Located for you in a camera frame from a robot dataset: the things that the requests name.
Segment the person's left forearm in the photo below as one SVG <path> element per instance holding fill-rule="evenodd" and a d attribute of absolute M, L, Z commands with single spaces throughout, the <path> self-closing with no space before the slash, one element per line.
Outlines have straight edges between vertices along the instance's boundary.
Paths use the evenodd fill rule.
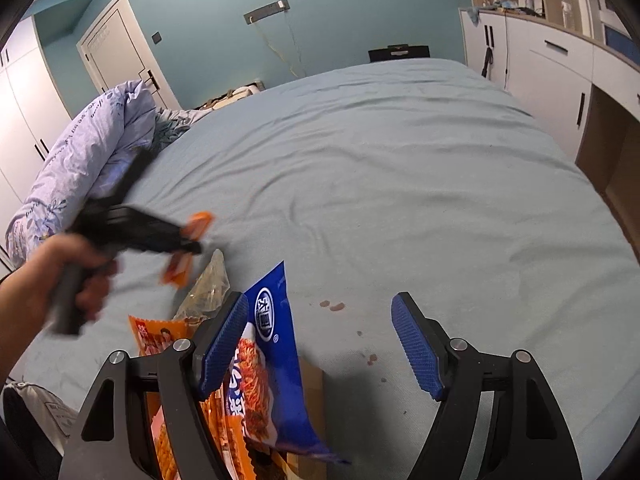
<path fill-rule="evenodd" d="M 51 281 L 22 266 L 1 283 L 1 382 L 42 329 Z"/>

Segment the person's left hand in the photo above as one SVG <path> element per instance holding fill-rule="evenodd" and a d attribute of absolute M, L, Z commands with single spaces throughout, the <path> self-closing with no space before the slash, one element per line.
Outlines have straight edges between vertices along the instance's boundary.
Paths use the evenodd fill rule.
<path fill-rule="evenodd" d="M 95 321 L 111 289 L 111 278 L 117 273 L 115 259 L 107 259 L 88 240 L 77 234 L 58 234 L 48 238 L 32 256 L 2 284 L 9 302 L 26 307 L 43 326 L 53 291 L 68 264 L 94 271 L 75 296 L 76 306 L 86 321 Z"/>

